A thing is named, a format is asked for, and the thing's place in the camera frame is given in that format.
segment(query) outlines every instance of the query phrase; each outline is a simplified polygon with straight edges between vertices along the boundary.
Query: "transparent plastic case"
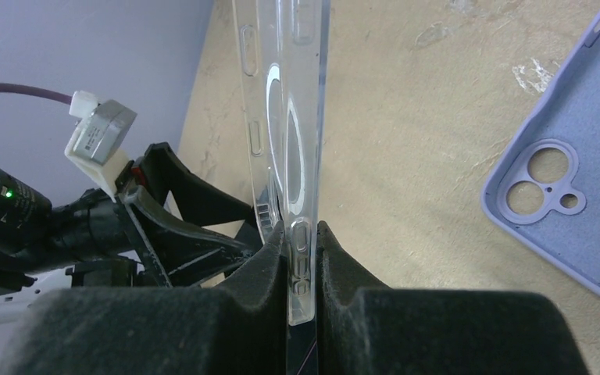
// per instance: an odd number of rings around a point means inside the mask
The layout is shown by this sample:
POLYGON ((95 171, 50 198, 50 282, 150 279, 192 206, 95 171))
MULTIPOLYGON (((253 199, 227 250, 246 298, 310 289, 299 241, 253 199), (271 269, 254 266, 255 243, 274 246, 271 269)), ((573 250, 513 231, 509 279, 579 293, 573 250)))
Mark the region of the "transparent plastic case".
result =
POLYGON ((288 323, 316 310, 316 225, 329 0, 234 0, 255 210, 284 223, 288 323))

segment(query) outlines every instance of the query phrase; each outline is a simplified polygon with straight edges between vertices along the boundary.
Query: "purple phone case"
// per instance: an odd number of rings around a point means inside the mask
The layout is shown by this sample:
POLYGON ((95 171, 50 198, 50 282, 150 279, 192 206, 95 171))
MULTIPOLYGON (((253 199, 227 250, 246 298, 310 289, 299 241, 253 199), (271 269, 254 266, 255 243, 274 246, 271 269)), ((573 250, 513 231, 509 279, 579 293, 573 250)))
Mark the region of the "purple phone case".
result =
POLYGON ((600 295, 600 11, 491 172, 481 203, 494 223, 600 295), (543 148, 557 148, 569 160, 554 183, 539 183, 528 172, 530 158, 543 148), (533 214, 508 206, 508 191, 520 181, 543 191, 533 214), (563 206, 565 195, 577 204, 563 206))

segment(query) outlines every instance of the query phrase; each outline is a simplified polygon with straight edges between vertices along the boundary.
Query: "gray wall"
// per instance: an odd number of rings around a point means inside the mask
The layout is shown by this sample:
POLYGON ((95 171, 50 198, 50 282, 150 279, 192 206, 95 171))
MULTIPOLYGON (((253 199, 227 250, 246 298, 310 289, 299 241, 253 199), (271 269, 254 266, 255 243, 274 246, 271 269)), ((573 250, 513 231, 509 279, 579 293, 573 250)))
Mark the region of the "gray wall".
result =
MULTIPOLYGON (((90 91, 139 113, 123 146, 176 148, 211 0, 0 0, 0 81, 90 91)), ((0 167, 55 205, 93 185, 63 156, 67 106, 0 95, 0 167)), ((12 330, 0 326, 0 351, 12 330)))

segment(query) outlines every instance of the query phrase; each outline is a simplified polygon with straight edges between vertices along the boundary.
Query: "purple cable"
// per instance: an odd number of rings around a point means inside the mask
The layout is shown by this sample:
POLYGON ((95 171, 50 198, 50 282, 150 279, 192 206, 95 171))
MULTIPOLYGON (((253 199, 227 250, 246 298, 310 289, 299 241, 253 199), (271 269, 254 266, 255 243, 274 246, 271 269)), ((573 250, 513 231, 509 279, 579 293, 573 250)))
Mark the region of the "purple cable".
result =
POLYGON ((27 86, 25 84, 3 84, 0 83, 0 92, 10 94, 30 95, 38 98, 45 98, 55 102, 70 105, 72 96, 61 94, 60 92, 45 90, 44 88, 27 86))

